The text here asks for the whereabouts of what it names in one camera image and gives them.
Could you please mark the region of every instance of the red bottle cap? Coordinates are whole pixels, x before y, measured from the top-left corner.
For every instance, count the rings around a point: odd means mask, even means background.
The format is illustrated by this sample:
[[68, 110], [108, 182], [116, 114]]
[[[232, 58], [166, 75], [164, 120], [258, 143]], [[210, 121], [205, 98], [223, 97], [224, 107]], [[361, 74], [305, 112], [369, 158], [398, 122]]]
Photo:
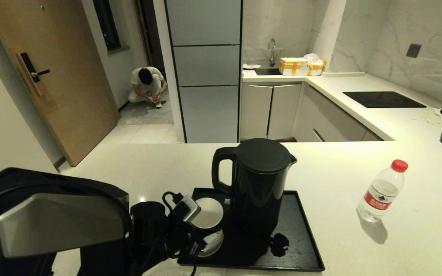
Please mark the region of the red bottle cap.
[[399, 159], [395, 159], [391, 163], [391, 168], [394, 171], [398, 171], [399, 173], [403, 173], [404, 171], [407, 170], [408, 167], [409, 167], [409, 165], [405, 161], [402, 161]]

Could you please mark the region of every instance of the kettle spout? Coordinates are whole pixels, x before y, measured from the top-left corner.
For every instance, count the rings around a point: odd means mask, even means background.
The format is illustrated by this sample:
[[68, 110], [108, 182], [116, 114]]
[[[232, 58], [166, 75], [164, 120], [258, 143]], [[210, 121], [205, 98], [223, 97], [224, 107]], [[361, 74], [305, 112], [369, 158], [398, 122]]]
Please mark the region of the kettle spout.
[[296, 157], [294, 157], [294, 155], [291, 154], [291, 162], [289, 164], [289, 167], [293, 166], [297, 161], [298, 159], [296, 159]]

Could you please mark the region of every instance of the black tray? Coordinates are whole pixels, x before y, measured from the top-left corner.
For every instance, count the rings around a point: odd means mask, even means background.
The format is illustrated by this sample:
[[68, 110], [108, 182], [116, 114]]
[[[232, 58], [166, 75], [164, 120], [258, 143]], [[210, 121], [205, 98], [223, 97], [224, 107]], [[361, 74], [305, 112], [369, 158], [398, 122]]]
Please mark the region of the black tray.
[[[229, 217], [229, 205], [224, 204], [227, 198], [224, 194], [214, 189], [195, 188], [192, 198], [202, 197], [212, 197], [223, 206], [224, 240], [223, 245], [214, 255], [205, 258], [197, 257], [195, 260], [198, 266], [286, 271], [325, 270], [296, 191], [284, 191], [279, 222], [272, 233], [272, 235], [281, 233], [289, 240], [289, 249], [282, 257], [274, 256], [262, 238], [245, 234], [232, 223]], [[179, 258], [178, 263], [193, 265], [189, 258]]]

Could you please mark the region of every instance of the induction cooktop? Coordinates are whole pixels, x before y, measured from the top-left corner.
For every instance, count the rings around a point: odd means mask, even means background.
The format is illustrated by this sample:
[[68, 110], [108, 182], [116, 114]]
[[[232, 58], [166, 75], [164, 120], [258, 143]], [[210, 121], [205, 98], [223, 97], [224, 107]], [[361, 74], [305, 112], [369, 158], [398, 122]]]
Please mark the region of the induction cooktop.
[[426, 106], [394, 91], [344, 92], [367, 108], [425, 108]]

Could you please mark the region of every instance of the man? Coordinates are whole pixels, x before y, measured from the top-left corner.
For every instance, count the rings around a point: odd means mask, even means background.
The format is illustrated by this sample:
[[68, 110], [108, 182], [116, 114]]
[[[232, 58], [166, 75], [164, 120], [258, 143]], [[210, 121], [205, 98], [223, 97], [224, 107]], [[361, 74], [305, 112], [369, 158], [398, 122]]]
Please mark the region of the man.
[[156, 108], [161, 108], [161, 96], [165, 92], [168, 84], [160, 70], [154, 67], [137, 68], [132, 71], [130, 83], [134, 90], [129, 94], [131, 103], [146, 101], [154, 104]]

